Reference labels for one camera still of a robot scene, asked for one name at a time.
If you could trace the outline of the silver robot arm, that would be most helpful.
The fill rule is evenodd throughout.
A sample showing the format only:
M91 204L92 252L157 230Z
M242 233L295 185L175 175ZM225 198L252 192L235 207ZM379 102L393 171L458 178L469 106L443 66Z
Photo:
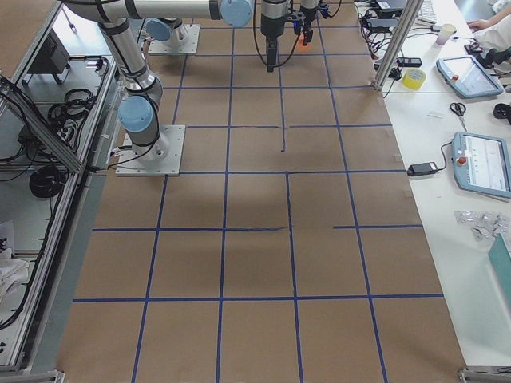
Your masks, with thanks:
M241 27L256 15L255 1L219 1L221 18L230 26ZM266 55L260 56L267 71L278 67L278 38L288 22L300 20L288 1L262 1L260 6L260 30L266 39ZM200 27L185 24L181 18L148 18L144 23L145 44L152 55L195 54L198 47Z
M232 27L247 25L261 10L259 27L266 39L261 61L271 72L279 67L278 39L284 26L293 25L298 43L311 42L311 23L316 15L329 18L323 1L302 1L294 9L291 1L68 1L78 16L96 22L124 77L128 93L118 109L119 120L128 134L136 158L161 158L168 152L162 137L158 109L162 97L160 79L149 69L133 32L130 20L203 18L222 20Z

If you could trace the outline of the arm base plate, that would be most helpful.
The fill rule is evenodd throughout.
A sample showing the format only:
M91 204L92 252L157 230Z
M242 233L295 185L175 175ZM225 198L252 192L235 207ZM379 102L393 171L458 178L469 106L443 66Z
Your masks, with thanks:
M196 54L200 35L200 25L182 24L176 28L150 20L145 28L150 37L149 55Z
M184 125L161 125L160 138L147 151L146 148L133 146L128 134L125 134L123 145L131 146L122 151L120 165L116 166L117 176L178 176L184 147Z

